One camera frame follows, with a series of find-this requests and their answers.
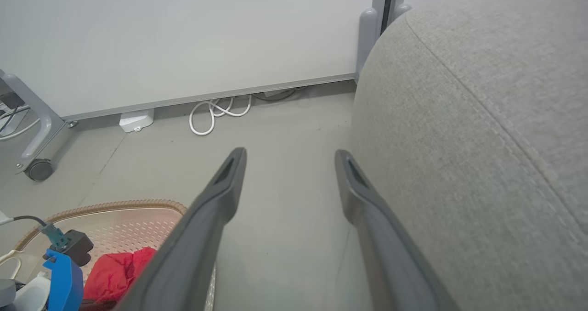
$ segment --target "stitching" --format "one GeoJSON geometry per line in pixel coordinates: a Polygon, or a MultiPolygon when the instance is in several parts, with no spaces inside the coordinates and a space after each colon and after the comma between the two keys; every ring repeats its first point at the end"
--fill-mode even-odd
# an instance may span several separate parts
{"type": "MultiPolygon", "coordinates": [[[[499,122],[499,121],[498,121],[496,118],[494,118],[494,117],[492,116],[492,114],[489,112],[489,110],[487,110],[487,108],[486,108],[486,107],[485,107],[485,106],[484,106],[484,105],[481,103],[481,101],[480,101],[479,99],[477,99],[477,97],[476,97],[476,96],[473,94],[473,92],[472,92],[472,91],[471,91],[471,90],[470,90],[468,87],[466,87],[466,86],[465,86],[465,85],[462,83],[462,81],[461,81],[460,79],[458,79],[458,78],[455,76],[455,74],[453,74],[453,72],[452,72],[452,71],[451,71],[451,70],[448,68],[448,66],[446,66],[446,65],[444,64],[444,62],[442,62],[442,61],[441,61],[441,60],[440,60],[440,59],[437,57],[437,55],[435,55],[435,53],[433,53],[433,51],[432,51],[431,49],[429,49],[429,47],[428,47],[427,45],[425,45],[425,43],[424,43],[424,42],[423,42],[423,41],[420,39],[420,37],[419,37],[419,36],[418,36],[418,35],[417,35],[417,34],[414,32],[413,28],[412,28],[412,27],[410,26],[410,24],[408,23],[408,20],[407,20],[406,16],[405,16],[405,18],[403,18],[403,21],[405,22],[405,24],[406,24],[406,26],[408,27],[408,29],[410,30],[410,32],[411,32],[411,33],[414,35],[414,37],[416,37],[416,39],[418,40],[418,42],[419,42],[419,43],[421,43],[421,44],[424,46],[424,48],[425,48],[426,50],[428,50],[428,53],[429,53],[429,54],[431,54],[431,55],[432,55],[434,58],[436,58],[436,59],[437,59],[437,61],[438,61],[438,62],[439,62],[441,65],[443,65],[443,67],[444,67],[444,68],[445,68],[445,69],[446,69],[446,70],[447,70],[447,71],[448,71],[448,72],[449,72],[449,73],[450,73],[450,74],[453,76],[454,80],[456,80],[458,83],[460,83],[460,85],[461,85],[461,86],[462,86],[464,89],[466,89],[466,90],[467,90],[467,91],[468,91],[468,92],[469,92],[469,93],[470,93],[470,94],[471,94],[471,95],[474,97],[474,99],[476,99],[476,100],[477,100],[478,104],[479,104],[479,105],[481,105],[481,106],[482,106],[482,107],[485,109],[485,113],[486,113],[488,116],[490,116],[490,117],[492,118],[492,120],[493,120],[493,121],[494,121],[496,124],[498,124],[498,126],[502,127],[502,129],[503,129],[503,131],[506,133],[506,135],[508,135],[508,136],[510,137],[510,139],[511,139],[511,140],[512,140],[512,141],[513,141],[515,144],[517,144],[517,143],[516,143],[516,141],[513,139],[513,137],[511,137],[511,135],[508,133],[508,130],[507,130],[506,128],[504,128],[504,126],[502,126],[502,125],[500,124],[500,122],[499,122]]],[[[441,75],[442,75],[443,77],[445,77],[445,79],[446,79],[447,81],[449,81],[450,83],[452,83],[452,81],[451,81],[451,80],[449,80],[449,78],[448,78],[448,77],[447,77],[447,76],[446,76],[446,75],[445,75],[443,72],[441,72],[441,75]]],[[[571,241],[572,241],[572,242],[573,242],[573,243],[574,243],[574,244],[575,244],[575,245],[576,245],[578,248],[580,248],[580,250],[582,250],[582,252],[584,253],[584,255],[586,255],[586,252],[587,252],[587,251],[586,251],[586,250],[584,250],[584,248],[583,248],[582,246],[580,246],[578,238],[577,238],[577,237],[576,237],[576,236],[575,236],[575,235],[572,233],[572,231],[571,231],[571,230],[570,230],[570,229],[567,227],[567,225],[564,225],[564,223],[565,223],[565,220],[563,219],[563,217],[561,217],[561,215],[559,215],[559,213],[557,213],[557,210],[555,209],[555,207],[554,207],[554,206],[553,206],[553,205],[552,205],[552,204],[551,204],[551,203],[548,201],[548,199],[546,198],[545,194],[544,194],[544,193],[542,192],[542,190],[541,190],[541,189],[538,187],[538,184],[537,184],[537,182],[535,181],[535,179],[533,178],[533,176],[531,175],[531,173],[529,173],[529,171],[527,170],[527,168],[525,167],[525,165],[523,165],[523,163],[521,162],[521,160],[520,160],[520,159],[519,159],[519,158],[518,158],[518,157],[517,157],[517,156],[514,154],[513,150],[512,150],[512,149],[511,149],[511,148],[508,146],[508,144],[506,143],[506,140],[505,140],[505,139],[502,137],[502,135],[500,135],[500,133],[498,133],[498,131],[497,131],[497,130],[496,130],[494,127],[492,127],[492,125],[490,124],[489,120],[488,120],[488,119],[485,119],[485,117],[483,116],[483,114],[481,114],[481,112],[479,112],[479,110],[477,110],[477,108],[476,108],[476,107],[473,105],[473,103],[471,103],[471,101],[470,101],[470,100],[469,100],[469,99],[468,99],[468,98],[467,98],[467,97],[464,95],[464,93],[462,93],[462,92],[459,92],[459,93],[460,93],[460,95],[462,96],[462,98],[464,98],[465,102],[467,102],[467,104],[469,104],[469,105],[471,106],[471,108],[472,108],[472,109],[473,109],[473,110],[476,112],[476,114],[478,114],[478,115],[479,115],[479,118],[481,118],[481,120],[482,120],[482,121],[484,121],[484,122],[485,122],[485,123],[488,125],[488,127],[491,129],[491,131],[493,131],[493,133],[494,133],[494,134],[495,134],[495,135],[496,135],[496,136],[497,136],[497,137],[500,139],[500,141],[502,142],[502,145],[504,145],[504,147],[505,147],[505,148],[508,150],[508,152],[509,152],[509,155],[511,156],[511,158],[514,158],[514,159],[516,160],[516,162],[517,162],[517,163],[519,163],[519,166],[520,166],[520,167],[522,167],[522,169],[525,171],[525,174],[526,174],[527,178],[529,179],[529,181],[531,181],[531,183],[533,183],[533,185],[535,185],[535,186],[537,187],[537,190],[538,190],[539,194],[542,196],[543,200],[546,202],[546,204],[548,204],[548,205],[549,205],[549,208],[550,208],[550,209],[553,211],[553,214],[556,216],[557,220],[560,222],[560,224],[561,224],[561,225],[562,225],[562,227],[565,229],[565,231],[567,231],[567,233],[569,234],[569,236],[570,236],[570,238],[571,238],[571,241]]],[[[515,129],[515,127],[514,127],[513,123],[512,123],[512,122],[510,122],[508,119],[506,119],[506,121],[507,121],[507,122],[508,122],[508,123],[511,125],[511,128],[512,128],[512,129],[514,129],[514,131],[516,131],[516,132],[517,132],[517,133],[518,133],[518,134],[519,134],[519,135],[522,137],[521,133],[520,133],[520,132],[518,132],[518,131],[515,129]]],[[[531,148],[532,148],[532,149],[535,151],[535,153],[537,154],[537,156],[538,156],[539,158],[541,158],[541,157],[538,155],[538,152],[537,152],[537,150],[536,150],[535,148],[533,148],[533,147],[531,147],[531,148]]],[[[544,176],[544,175],[541,173],[541,171],[540,171],[540,170],[538,170],[538,168],[537,168],[537,167],[536,167],[536,166],[533,164],[533,161],[531,160],[531,158],[529,158],[529,156],[527,156],[527,155],[526,155],[526,152],[525,152],[525,151],[524,151],[524,150],[523,150],[523,149],[522,149],[520,146],[519,146],[519,149],[521,150],[521,152],[523,152],[523,154],[525,154],[525,156],[527,157],[527,160],[529,160],[529,162],[531,162],[531,164],[533,165],[533,167],[535,167],[535,170],[536,170],[536,171],[539,173],[539,175],[541,175],[541,177],[544,179],[544,181],[546,182],[546,184],[548,185],[548,187],[550,188],[550,190],[552,190],[552,192],[553,192],[553,193],[555,194],[555,196],[558,198],[558,200],[560,201],[560,203],[561,203],[561,204],[564,206],[564,208],[566,208],[566,210],[569,212],[569,209],[568,209],[568,208],[565,206],[565,202],[563,202],[563,200],[561,199],[561,196],[559,196],[559,195],[557,194],[557,192],[555,191],[555,189],[553,188],[553,186],[552,186],[552,185],[551,185],[551,184],[548,182],[548,179],[547,179],[547,177],[545,177],[545,176],[544,176]]],[[[577,221],[576,221],[576,218],[575,218],[573,215],[571,215],[571,218],[572,218],[572,219],[573,219],[573,220],[576,222],[576,224],[578,225],[578,227],[580,227],[580,230],[582,230],[581,226],[580,226],[580,225],[577,223],[577,221]]]]}

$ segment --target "basket rim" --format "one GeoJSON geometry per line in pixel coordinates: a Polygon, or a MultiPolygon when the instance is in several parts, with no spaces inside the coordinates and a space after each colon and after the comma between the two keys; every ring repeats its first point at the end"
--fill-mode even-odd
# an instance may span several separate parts
{"type": "MultiPolygon", "coordinates": [[[[51,217],[47,218],[46,221],[58,223],[59,221],[63,221],[65,219],[73,217],[79,217],[80,215],[91,215],[93,213],[101,213],[114,210],[130,210],[144,208],[170,209],[178,212],[181,215],[184,215],[187,211],[187,208],[183,206],[183,204],[171,200],[131,200],[109,202],[107,204],[96,204],[92,206],[85,206],[82,208],[66,210],[59,212],[56,215],[52,215],[51,217]]],[[[40,233],[40,231],[38,230],[39,226],[40,225],[37,225],[35,228],[33,228],[27,234],[25,234],[25,236],[21,238],[21,240],[14,246],[14,250],[17,250],[19,252],[23,251],[27,244],[29,244],[29,242],[31,242],[31,240],[40,233]]]]}

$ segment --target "teal connector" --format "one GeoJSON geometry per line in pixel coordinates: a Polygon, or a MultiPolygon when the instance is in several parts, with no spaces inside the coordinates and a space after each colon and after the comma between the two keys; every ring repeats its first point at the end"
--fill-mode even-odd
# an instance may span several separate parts
{"type": "Polygon", "coordinates": [[[63,232],[61,232],[61,229],[55,227],[53,223],[47,222],[46,226],[39,227],[39,231],[49,238],[51,244],[55,246],[55,250],[62,250],[69,242],[68,239],[63,235],[63,232]]]}

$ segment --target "white plastic box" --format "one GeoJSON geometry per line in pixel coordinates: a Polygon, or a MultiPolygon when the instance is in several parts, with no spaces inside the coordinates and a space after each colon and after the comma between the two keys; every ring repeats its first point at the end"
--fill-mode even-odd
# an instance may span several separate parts
{"type": "Polygon", "coordinates": [[[143,127],[153,124],[154,108],[139,110],[133,112],[125,112],[120,115],[120,127],[122,130],[129,133],[132,131],[141,131],[143,127]]]}

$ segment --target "whiteboard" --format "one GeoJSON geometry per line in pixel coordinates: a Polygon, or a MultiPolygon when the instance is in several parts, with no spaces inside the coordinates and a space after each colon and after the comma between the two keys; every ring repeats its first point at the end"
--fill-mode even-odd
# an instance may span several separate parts
{"type": "Polygon", "coordinates": [[[63,118],[352,79],[359,16],[371,6],[372,0],[0,0],[0,68],[63,118]]]}

